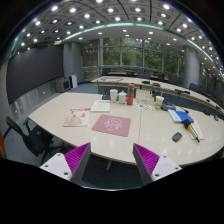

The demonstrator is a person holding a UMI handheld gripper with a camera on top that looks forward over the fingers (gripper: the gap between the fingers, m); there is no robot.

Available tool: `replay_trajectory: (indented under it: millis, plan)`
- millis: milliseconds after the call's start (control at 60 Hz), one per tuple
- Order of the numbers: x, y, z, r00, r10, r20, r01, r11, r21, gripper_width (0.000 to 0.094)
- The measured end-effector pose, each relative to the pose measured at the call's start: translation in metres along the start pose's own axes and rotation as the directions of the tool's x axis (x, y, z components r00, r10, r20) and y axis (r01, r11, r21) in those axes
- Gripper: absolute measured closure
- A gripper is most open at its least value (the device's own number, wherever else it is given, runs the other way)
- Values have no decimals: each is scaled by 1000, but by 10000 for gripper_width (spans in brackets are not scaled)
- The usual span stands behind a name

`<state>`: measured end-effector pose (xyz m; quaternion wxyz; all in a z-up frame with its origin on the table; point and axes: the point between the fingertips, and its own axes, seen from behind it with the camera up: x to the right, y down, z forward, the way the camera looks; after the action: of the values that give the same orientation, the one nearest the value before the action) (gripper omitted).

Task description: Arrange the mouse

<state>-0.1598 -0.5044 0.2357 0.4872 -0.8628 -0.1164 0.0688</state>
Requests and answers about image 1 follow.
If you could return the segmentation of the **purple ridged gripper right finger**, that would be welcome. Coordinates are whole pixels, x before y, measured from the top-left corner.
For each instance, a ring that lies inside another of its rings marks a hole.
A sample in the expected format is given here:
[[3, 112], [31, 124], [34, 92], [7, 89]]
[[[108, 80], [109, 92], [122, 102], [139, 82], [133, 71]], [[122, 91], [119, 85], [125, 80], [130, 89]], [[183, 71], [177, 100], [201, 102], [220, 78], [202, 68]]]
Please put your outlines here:
[[169, 157], [159, 156], [136, 143], [133, 144], [133, 155], [144, 185], [181, 170]]

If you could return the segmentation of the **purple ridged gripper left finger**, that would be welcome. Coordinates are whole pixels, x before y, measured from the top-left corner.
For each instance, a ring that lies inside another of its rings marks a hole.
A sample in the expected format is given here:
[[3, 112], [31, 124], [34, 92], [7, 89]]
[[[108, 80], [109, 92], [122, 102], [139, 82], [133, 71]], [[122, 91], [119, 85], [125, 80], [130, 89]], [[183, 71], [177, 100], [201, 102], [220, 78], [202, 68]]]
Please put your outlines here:
[[66, 154], [56, 153], [41, 169], [65, 180], [80, 184], [91, 154], [91, 143], [81, 145]]

